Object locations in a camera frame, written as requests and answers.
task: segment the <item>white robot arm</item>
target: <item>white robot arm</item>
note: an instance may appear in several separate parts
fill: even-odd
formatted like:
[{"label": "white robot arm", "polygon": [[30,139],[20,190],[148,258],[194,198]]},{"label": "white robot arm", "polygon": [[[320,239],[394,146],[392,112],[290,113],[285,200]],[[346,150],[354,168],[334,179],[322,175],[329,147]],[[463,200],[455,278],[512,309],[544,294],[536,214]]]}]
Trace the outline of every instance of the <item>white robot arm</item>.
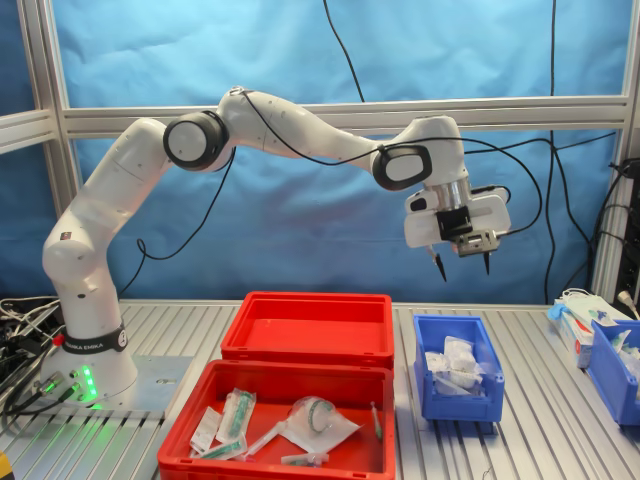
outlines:
[{"label": "white robot arm", "polygon": [[134,122],[112,145],[58,220],[43,252],[45,272],[60,297],[66,332],[62,348],[42,366],[42,381],[75,384],[67,403],[91,405],[133,384],[116,289],[107,266],[109,243],[172,166],[209,172],[223,168],[237,146],[285,157],[328,157],[369,172],[388,190],[419,183],[405,204],[410,247],[455,244],[460,256],[495,250],[511,224],[503,189],[472,190],[455,121],[416,119],[379,142],[338,130],[291,102],[236,87],[215,113],[184,115],[167,127]]}]

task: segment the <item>blue plastic bin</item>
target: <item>blue plastic bin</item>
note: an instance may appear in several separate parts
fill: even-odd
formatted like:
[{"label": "blue plastic bin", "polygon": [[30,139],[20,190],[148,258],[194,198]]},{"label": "blue plastic bin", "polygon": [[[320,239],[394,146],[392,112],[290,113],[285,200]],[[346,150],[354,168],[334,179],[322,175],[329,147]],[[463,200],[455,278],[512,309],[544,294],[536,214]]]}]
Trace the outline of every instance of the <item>blue plastic bin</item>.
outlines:
[{"label": "blue plastic bin", "polygon": [[[414,315],[416,327],[416,382],[427,420],[468,420],[499,422],[502,418],[504,375],[487,331],[479,317]],[[425,352],[444,353],[447,336],[473,342],[473,355],[487,372],[482,386],[486,397],[440,395],[433,385],[433,375],[427,368]]]},{"label": "blue plastic bin", "polygon": [[588,371],[616,423],[640,425],[640,402],[636,400],[638,382],[611,346],[616,335],[631,330],[625,343],[640,347],[640,322],[617,320],[617,323],[615,327],[601,327],[592,322],[593,348]]}]

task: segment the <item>blue fabric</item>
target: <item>blue fabric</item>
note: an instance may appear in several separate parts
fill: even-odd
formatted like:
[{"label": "blue fabric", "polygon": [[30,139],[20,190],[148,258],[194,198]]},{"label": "blue fabric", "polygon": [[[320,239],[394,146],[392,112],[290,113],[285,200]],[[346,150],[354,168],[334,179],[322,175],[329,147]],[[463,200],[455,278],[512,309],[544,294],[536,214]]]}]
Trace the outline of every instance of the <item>blue fabric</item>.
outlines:
[{"label": "blue fabric", "polygon": [[15,1],[0,2],[0,115],[33,110],[33,92]]},{"label": "blue fabric", "polygon": [[[559,3],[556,94],[619,94],[631,2]],[[548,94],[549,1],[329,4],[367,100]],[[193,0],[186,5],[178,0],[56,0],[72,106],[215,104],[235,84],[296,102],[357,101],[320,1]],[[556,139],[565,145],[602,133],[563,131]],[[473,135],[498,145],[537,136],[548,132]],[[77,142],[85,178],[110,144]],[[548,148],[536,144],[513,152],[532,169],[544,194]],[[574,216],[587,232],[604,198],[612,154],[612,138],[562,152]],[[517,164],[494,153],[470,156],[467,165],[474,185],[511,188],[515,227],[533,218],[535,190]],[[221,178],[220,173],[169,171],[109,250],[119,287],[139,262],[135,238],[144,238],[152,254],[173,252],[200,223]],[[18,187],[9,185],[15,181],[0,179],[4,189],[13,188],[7,195],[16,194]],[[445,284],[423,250],[405,245],[403,203],[410,193],[381,190],[353,167],[323,168],[240,149],[200,234],[175,258],[147,261],[127,296],[241,298],[251,290],[272,289],[383,292],[396,301],[542,301],[550,247],[543,217],[535,228],[503,241],[491,257],[489,277],[482,258],[458,259],[441,248]],[[38,211],[42,202],[50,202],[48,195],[48,189],[39,189],[27,196],[24,208]],[[557,170],[551,201],[558,243],[551,290],[557,293],[586,249],[568,222]],[[16,238],[44,241],[46,235],[30,231],[31,213],[6,208],[3,215]],[[25,273],[16,271],[16,281],[6,280],[15,270],[3,271],[4,288],[50,291],[38,270],[39,251],[0,250],[0,261],[14,261],[23,252],[23,261],[32,263]]]},{"label": "blue fabric", "polygon": [[0,156],[0,298],[53,293],[42,246],[56,222],[42,145]]},{"label": "blue fabric", "polygon": [[[328,3],[369,101],[549,94],[550,0]],[[621,93],[631,3],[558,2],[556,95]],[[74,107],[359,100],[320,0],[54,7]]]}]

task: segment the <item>metal table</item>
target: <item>metal table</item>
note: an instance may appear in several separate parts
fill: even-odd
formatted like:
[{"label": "metal table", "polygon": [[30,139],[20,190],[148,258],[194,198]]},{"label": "metal table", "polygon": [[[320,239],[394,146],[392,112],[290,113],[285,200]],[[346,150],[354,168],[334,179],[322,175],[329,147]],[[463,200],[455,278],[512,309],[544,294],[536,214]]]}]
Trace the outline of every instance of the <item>metal table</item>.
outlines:
[{"label": "metal table", "polygon": [[[138,354],[194,356],[168,418],[18,417],[0,435],[16,478],[159,478],[156,452],[211,360],[238,309],[232,301],[123,301],[130,348]],[[572,366],[543,307],[394,304],[396,478],[640,479],[640,428],[613,422],[589,376]],[[495,435],[475,424],[425,422],[413,362],[413,313],[478,315],[505,374]]]}]

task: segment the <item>red storage box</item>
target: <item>red storage box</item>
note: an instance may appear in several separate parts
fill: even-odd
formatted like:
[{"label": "red storage box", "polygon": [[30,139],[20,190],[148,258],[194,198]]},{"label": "red storage box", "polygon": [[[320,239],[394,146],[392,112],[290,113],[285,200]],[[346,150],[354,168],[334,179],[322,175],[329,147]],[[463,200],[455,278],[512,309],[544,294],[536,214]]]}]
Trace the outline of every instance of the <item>red storage box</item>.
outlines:
[{"label": "red storage box", "polygon": [[[305,396],[319,396],[362,428],[329,452],[321,468],[280,465],[280,457],[304,453],[277,436],[255,455],[255,463],[189,458],[189,440],[207,406],[222,412],[234,388],[257,394],[249,422],[251,445],[287,418],[291,406]],[[375,435],[370,402],[379,409],[383,438]],[[158,452],[163,480],[391,480],[395,477],[393,379],[386,369],[335,365],[293,365],[218,360],[202,373]]]},{"label": "red storage box", "polygon": [[222,345],[222,358],[393,371],[387,295],[252,292]]}]

